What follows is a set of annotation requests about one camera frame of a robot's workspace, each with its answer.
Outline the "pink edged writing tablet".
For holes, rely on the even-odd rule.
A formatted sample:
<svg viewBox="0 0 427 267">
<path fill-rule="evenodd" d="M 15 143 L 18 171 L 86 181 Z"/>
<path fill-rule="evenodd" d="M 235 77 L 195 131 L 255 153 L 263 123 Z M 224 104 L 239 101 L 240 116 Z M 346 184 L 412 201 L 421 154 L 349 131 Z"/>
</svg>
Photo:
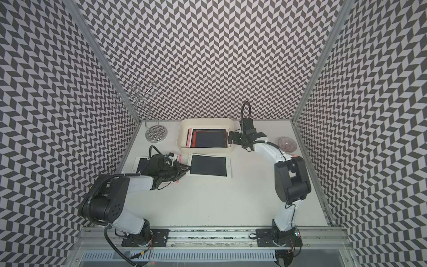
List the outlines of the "pink edged writing tablet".
<svg viewBox="0 0 427 267">
<path fill-rule="evenodd" d="M 178 182 L 182 176 L 182 171 L 177 167 L 181 163 L 181 155 L 151 155 L 150 157 L 139 157 L 134 162 L 133 172 L 146 176 L 151 176 L 155 181 L 164 183 Z"/>
</svg>

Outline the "white framed writing tablet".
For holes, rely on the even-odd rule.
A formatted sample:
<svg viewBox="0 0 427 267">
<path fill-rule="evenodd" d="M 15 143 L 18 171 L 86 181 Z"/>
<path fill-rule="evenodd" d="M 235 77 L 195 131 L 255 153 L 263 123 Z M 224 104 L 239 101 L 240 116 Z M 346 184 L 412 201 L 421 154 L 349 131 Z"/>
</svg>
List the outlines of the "white framed writing tablet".
<svg viewBox="0 0 427 267">
<path fill-rule="evenodd" d="M 189 166 L 188 176 L 232 178 L 231 159 L 228 156 L 190 154 Z"/>
</svg>

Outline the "red framed writing tablet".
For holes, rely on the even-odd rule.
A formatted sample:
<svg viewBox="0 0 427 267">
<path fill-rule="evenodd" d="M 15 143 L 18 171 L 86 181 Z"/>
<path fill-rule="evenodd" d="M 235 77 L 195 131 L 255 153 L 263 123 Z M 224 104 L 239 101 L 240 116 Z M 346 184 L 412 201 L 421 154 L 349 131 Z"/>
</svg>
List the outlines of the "red framed writing tablet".
<svg viewBox="0 0 427 267">
<path fill-rule="evenodd" d="M 228 132 L 225 129 L 194 129 L 190 141 L 191 148 L 226 148 Z"/>
</svg>

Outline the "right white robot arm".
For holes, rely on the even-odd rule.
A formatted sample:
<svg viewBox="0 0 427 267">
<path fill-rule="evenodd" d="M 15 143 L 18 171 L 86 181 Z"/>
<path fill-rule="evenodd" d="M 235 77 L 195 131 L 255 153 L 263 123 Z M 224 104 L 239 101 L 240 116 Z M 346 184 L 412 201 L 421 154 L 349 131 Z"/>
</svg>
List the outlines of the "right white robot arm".
<svg viewBox="0 0 427 267">
<path fill-rule="evenodd" d="M 283 205 L 272 220 L 268 240 L 278 247 L 301 248 L 302 240 L 295 219 L 298 207 L 311 193 L 304 159 L 285 153 L 264 133 L 257 132 L 253 119 L 241 119 L 240 130 L 230 132 L 228 143 L 240 145 L 248 152 L 256 152 L 273 164 L 275 192 Z"/>
</svg>

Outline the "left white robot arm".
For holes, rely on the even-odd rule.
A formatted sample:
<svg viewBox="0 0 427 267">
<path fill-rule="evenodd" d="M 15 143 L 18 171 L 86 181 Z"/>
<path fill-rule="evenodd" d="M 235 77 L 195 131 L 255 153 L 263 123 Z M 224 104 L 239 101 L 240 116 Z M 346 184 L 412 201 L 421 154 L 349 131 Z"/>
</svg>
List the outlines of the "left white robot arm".
<svg viewBox="0 0 427 267">
<path fill-rule="evenodd" d="M 147 219 L 125 208 L 130 193 L 161 190 L 179 181 L 191 170 L 177 154 L 162 154 L 150 146 L 149 155 L 137 163 L 132 173 L 102 174 L 96 178 L 78 207 L 78 215 L 102 227 L 114 227 L 126 237 L 148 243 L 153 234 Z"/>
</svg>

